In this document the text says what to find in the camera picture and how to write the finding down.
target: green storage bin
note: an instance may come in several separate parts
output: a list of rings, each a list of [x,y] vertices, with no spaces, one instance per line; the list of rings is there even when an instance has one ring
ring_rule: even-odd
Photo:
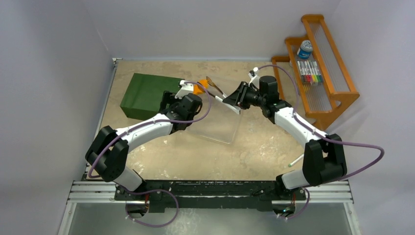
[[[128,118],[147,120],[157,114],[164,91],[179,91],[180,78],[134,73],[120,107]]]

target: beige tabletop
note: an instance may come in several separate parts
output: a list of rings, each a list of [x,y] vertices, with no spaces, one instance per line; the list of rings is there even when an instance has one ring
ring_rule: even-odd
[[[242,80],[249,81],[249,70],[265,64],[269,63],[120,61],[101,127],[110,125],[116,129],[140,122],[127,118],[119,107],[134,73],[190,81],[213,75],[235,80],[238,84]],[[279,65],[292,73],[288,63]],[[280,74],[284,95],[288,102],[294,104],[295,90],[288,77]],[[274,75],[273,69],[265,68],[260,75]],[[221,123],[216,125],[215,128],[220,128]],[[231,144],[209,141],[189,131],[180,131],[136,148],[129,154],[127,166],[144,179],[273,180],[282,173],[301,168],[302,162],[292,168],[287,166],[301,153],[303,149],[293,137],[266,119],[260,108],[251,107],[243,111]]]

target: wooden shelf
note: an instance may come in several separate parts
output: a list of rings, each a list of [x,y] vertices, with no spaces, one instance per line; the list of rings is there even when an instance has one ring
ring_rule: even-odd
[[[303,37],[285,39],[288,56],[274,56],[273,64],[291,61],[295,80],[304,104],[305,116],[314,118],[313,125],[321,130],[327,129],[360,95],[356,91],[340,53],[328,31],[322,15],[305,15],[301,18],[307,34]],[[317,61],[323,77],[323,85],[303,84],[295,53],[304,40],[313,46],[312,57]],[[277,82],[278,69],[274,69]]]

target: blue container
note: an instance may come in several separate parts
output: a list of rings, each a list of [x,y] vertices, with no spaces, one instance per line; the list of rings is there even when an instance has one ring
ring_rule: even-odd
[[[311,45],[311,42],[309,40],[304,40],[297,51],[297,55],[299,58],[306,60],[310,57],[312,52],[313,46]]]

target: clear plastic tray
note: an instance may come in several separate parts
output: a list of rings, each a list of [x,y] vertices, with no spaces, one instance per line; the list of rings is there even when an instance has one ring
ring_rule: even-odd
[[[217,76],[210,76],[212,81],[226,94],[230,95],[238,88],[240,81],[233,81]],[[218,97],[222,95],[212,86],[209,86],[208,90]],[[208,98],[206,94],[199,95],[203,101],[203,107],[200,113],[195,116],[194,119],[202,116],[208,108]],[[211,139],[213,141],[219,141],[223,143],[232,143],[236,135],[236,130],[239,127],[241,121],[242,112],[240,115],[226,107],[223,103],[215,100],[210,96],[212,101],[212,107],[209,114],[201,121],[193,123],[187,128],[190,133],[202,136],[204,138]]]

